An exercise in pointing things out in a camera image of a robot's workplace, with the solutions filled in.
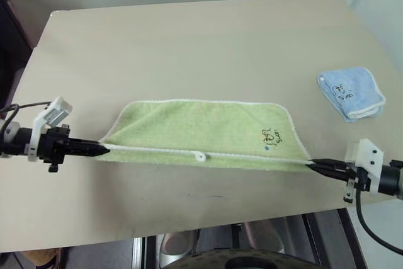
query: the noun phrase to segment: beige table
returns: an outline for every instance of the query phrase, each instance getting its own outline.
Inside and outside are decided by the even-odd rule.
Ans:
[[[364,66],[382,115],[346,123],[316,83]],[[367,137],[402,158],[400,74],[342,0],[241,0],[52,13],[18,103],[62,95],[71,137],[99,139],[133,100],[267,101],[291,113],[313,157],[342,159]],[[39,108],[20,111],[29,127]],[[114,241],[344,207],[345,184],[281,173],[101,163],[66,157],[56,174],[0,161],[0,251]]]

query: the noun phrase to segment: green towel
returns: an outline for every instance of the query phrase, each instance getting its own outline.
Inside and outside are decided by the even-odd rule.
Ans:
[[[280,105],[137,101],[101,140],[102,161],[309,171],[309,155]]]

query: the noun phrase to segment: black cable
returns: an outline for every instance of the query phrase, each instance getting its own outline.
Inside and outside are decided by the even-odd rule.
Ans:
[[[4,142],[4,133],[8,127],[8,125],[11,123],[11,121],[17,116],[18,111],[20,110],[20,106],[18,104],[12,104],[10,105],[10,110],[14,110],[10,117],[6,119],[6,121],[3,123],[3,126],[0,129],[0,149],[3,147],[3,142]]]
[[[21,105],[20,108],[33,107],[33,106],[38,106],[38,105],[49,105],[49,104],[50,104],[49,101],[48,102],[29,103],[29,104]],[[10,105],[8,107],[0,109],[0,113],[10,112],[11,110],[13,110],[12,106],[13,105]]]
[[[23,264],[21,264],[20,260],[17,258],[15,252],[12,253],[12,255],[14,256],[15,260],[17,261],[17,263],[19,264],[21,269],[25,269]]]
[[[361,209],[361,190],[357,189],[356,194],[355,194],[355,203],[356,203],[356,209],[357,209],[357,216],[358,220],[363,226],[364,230],[368,235],[373,238],[378,244],[381,244],[383,247],[388,248],[389,250],[392,250],[394,253],[397,253],[398,255],[403,255],[403,249],[400,249],[398,247],[395,247],[388,242],[384,241],[380,237],[378,237],[373,231],[368,227],[366,224],[364,217],[363,217],[363,212]]]
[[[49,101],[38,102],[38,103],[29,103],[29,104],[24,104],[24,105],[21,105],[21,106],[19,106],[18,104],[15,103],[15,104],[12,104],[12,105],[10,105],[8,107],[0,109],[0,114],[10,112],[11,110],[13,111],[12,114],[10,115],[10,117],[8,117],[6,119],[6,121],[3,123],[3,126],[0,129],[0,152],[1,152],[1,149],[3,147],[4,133],[5,133],[8,125],[11,123],[11,121],[13,121],[15,116],[17,116],[17,113],[20,110],[20,108],[33,107],[33,106],[38,106],[38,105],[49,105],[49,104],[50,104]]]

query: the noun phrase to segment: white bracket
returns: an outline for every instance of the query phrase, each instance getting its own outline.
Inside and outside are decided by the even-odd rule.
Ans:
[[[59,96],[44,111],[37,115],[33,120],[31,140],[27,150],[28,161],[35,162],[38,159],[39,140],[42,132],[45,130],[45,125],[49,125],[50,127],[57,126],[70,114],[71,110],[72,106]]]
[[[346,191],[344,193],[344,198],[343,198],[343,200],[345,202],[353,203],[354,190],[355,190],[354,184],[355,184],[355,179],[348,179]]]
[[[357,167],[365,169],[368,172],[369,179],[371,179],[370,194],[378,193],[383,165],[383,151],[370,140],[361,139],[359,142],[348,146],[344,161],[351,163],[355,171]]]

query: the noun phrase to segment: folded blue towel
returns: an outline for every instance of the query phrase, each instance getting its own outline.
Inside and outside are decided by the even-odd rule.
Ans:
[[[317,82],[327,99],[347,122],[382,113],[386,99],[368,69],[353,67],[322,72]]]

